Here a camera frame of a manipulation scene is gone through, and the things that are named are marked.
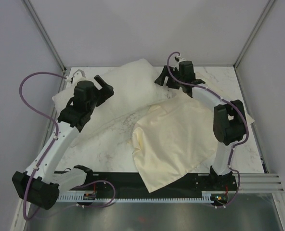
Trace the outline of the white pillow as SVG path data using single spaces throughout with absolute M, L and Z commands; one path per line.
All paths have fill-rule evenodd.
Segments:
M 78 69 L 85 73 L 86 79 L 83 80 L 94 81 L 94 77 L 99 75 L 114 88 L 114 95 L 95 108 L 90 121 L 72 141 L 71 147 L 90 139 L 125 116 L 175 96 L 168 88 L 155 83 L 159 72 L 146 59 L 139 59 L 106 70 L 99 67 L 76 67 L 70 70 L 69 76 L 72 76 Z M 69 99 L 73 97 L 76 84 L 68 83 L 63 91 L 53 96 L 52 100 L 57 112 L 60 113 Z

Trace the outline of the cream yellow pillowcase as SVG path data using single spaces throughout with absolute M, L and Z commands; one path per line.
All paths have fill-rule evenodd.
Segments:
M 185 93 L 150 107 L 136 122 L 133 160 L 142 176 L 184 176 L 216 156 L 213 111 Z

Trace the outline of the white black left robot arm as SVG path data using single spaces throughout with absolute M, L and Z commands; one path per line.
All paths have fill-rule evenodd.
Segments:
M 70 171 L 54 176 L 56 167 L 72 141 L 90 121 L 94 109 L 114 95 L 114 89 L 99 75 L 92 81 L 81 80 L 74 87 L 74 94 L 60 112 L 57 120 L 52 119 L 55 130 L 35 160 L 24 172 L 15 172 L 12 182 L 23 200 L 42 209 L 49 210 L 60 194 L 81 187 L 88 190 L 93 186 L 92 170 L 76 165 Z

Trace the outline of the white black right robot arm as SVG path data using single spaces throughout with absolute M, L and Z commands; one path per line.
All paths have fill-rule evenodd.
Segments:
M 228 101 L 207 83 L 196 78 L 191 61 L 180 61 L 178 67 L 166 65 L 155 83 L 171 89 L 182 89 L 189 97 L 201 102 L 213 111 L 213 133 L 218 141 L 217 152 L 208 178 L 209 186 L 219 190 L 226 184 L 224 175 L 231 169 L 231 160 L 236 146 L 248 139 L 248 126 L 242 101 Z

